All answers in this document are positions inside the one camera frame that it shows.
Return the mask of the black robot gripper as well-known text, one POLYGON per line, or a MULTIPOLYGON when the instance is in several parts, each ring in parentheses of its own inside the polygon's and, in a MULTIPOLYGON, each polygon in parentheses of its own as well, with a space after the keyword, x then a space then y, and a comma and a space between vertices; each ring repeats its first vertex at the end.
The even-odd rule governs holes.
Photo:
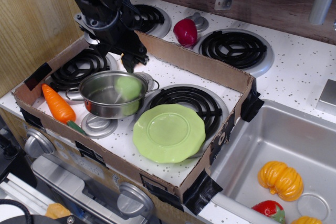
POLYGON ((134 73, 138 63, 148 62, 147 49, 135 31, 125 27, 120 14, 116 14, 109 22, 103 22, 77 13, 74 20, 84 32, 87 43, 101 57, 109 52, 124 54, 124 68, 128 73, 134 73))

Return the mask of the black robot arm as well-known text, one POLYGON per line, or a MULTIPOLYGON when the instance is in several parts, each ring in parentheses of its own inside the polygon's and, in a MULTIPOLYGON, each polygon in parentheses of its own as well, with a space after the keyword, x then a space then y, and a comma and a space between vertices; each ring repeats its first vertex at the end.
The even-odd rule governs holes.
POLYGON ((74 19, 85 33, 87 43, 105 56, 121 55, 129 73, 141 63, 147 64, 147 49, 136 31, 142 25, 139 10, 130 0, 75 0, 80 9, 74 19))

